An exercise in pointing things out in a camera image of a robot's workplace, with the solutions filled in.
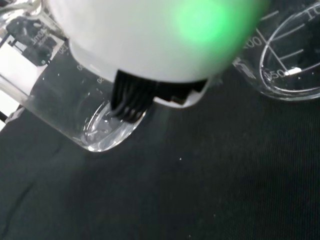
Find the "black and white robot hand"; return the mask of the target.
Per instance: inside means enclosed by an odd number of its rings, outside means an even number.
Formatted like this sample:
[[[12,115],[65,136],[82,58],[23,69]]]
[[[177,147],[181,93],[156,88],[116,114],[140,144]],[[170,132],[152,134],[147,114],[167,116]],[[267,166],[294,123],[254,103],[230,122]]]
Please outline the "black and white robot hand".
[[[241,52],[267,0],[50,0],[83,67],[113,82],[111,114],[135,123],[156,98],[183,108]]]

